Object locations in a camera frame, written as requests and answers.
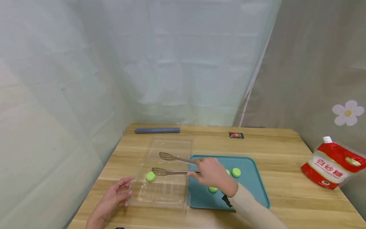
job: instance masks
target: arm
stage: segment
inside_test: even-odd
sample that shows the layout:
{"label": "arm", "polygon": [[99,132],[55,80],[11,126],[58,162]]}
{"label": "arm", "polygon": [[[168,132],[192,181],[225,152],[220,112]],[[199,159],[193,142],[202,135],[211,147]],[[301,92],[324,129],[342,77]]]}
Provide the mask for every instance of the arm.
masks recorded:
{"label": "arm", "polygon": [[258,203],[241,184],[238,184],[237,192],[229,201],[236,212],[256,229],[287,229],[279,218]]}
{"label": "arm", "polygon": [[236,212],[256,229],[287,229],[267,208],[258,203],[244,186],[239,185],[216,158],[195,160],[200,173],[189,172],[205,186],[217,187],[228,196]]}
{"label": "arm", "polygon": [[122,178],[108,188],[90,214],[85,229],[103,229],[106,221],[112,216],[114,209],[119,204],[128,206],[128,199],[132,194],[132,184],[130,182],[133,179],[133,177]]}

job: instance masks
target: hand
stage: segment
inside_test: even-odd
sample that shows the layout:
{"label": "hand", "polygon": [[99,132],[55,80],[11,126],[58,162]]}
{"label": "hand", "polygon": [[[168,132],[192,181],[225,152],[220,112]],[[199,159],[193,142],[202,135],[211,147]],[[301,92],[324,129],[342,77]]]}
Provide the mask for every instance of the hand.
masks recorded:
{"label": "hand", "polygon": [[108,188],[91,213],[86,223],[86,229],[103,229],[105,222],[111,217],[113,210],[119,204],[128,206],[128,199],[132,194],[130,181],[133,179],[133,177],[122,178]]}
{"label": "hand", "polygon": [[228,197],[233,197],[236,194],[237,182],[227,174],[224,166],[216,158],[201,158],[194,162],[200,173],[189,172],[189,176],[196,178],[202,185],[220,189]]}

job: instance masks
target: fabric wall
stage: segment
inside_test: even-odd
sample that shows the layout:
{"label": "fabric wall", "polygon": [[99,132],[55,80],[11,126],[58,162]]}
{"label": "fabric wall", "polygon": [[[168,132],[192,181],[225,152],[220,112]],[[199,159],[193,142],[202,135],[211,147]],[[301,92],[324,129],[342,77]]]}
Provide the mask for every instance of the fabric wall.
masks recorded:
{"label": "fabric wall", "polygon": [[131,114],[76,0],[0,1],[0,228],[63,228]]}
{"label": "fabric wall", "polygon": [[136,122],[231,126],[281,0],[81,0]]}
{"label": "fabric wall", "polygon": [[[366,2],[284,0],[234,126],[289,128],[311,150],[331,136],[366,154]],[[366,171],[343,186],[366,219]]]}

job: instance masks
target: metal tongs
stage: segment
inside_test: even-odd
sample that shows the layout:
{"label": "metal tongs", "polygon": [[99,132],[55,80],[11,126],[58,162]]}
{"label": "metal tongs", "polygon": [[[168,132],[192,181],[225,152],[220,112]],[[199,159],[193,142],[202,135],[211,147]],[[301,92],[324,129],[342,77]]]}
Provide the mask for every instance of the metal tongs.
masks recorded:
{"label": "metal tongs", "polygon": [[[187,164],[196,165],[193,161],[175,157],[168,153],[160,152],[159,155],[160,155],[160,158],[163,160],[179,160],[179,161],[187,163]],[[162,169],[162,168],[152,168],[152,171],[157,176],[179,175],[179,174],[187,174],[189,172],[192,172],[192,171],[187,171],[187,170],[174,171],[174,170],[168,170],[168,169]]]}

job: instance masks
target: teal tray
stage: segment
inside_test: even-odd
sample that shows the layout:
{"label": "teal tray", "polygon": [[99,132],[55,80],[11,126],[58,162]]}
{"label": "teal tray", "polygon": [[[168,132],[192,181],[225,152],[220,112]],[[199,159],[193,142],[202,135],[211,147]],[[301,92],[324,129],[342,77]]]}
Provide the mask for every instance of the teal tray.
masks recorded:
{"label": "teal tray", "polygon": [[[251,158],[247,157],[232,157],[232,156],[212,156],[212,155],[193,155],[191,160],[196,158],[217,158],[223,164],[225,169],[231,170],[239,168],[242,172],[238,178],[232,177],[244,187],[246,187],[254,196],[254,198],[264,207],[269,208],[270,203],[264,189],[261,177],[259,175],[257,166]],[[189,170],[197,170],[196,165],[189,165]],[[187,202],[193,208],[207,208],[220,210],[234,210],[229,207],[223,200],[224,194],[218,190],[216,193],[211,193],[208,187],[201,185],[196,179],[188,178],[188,194]]]}

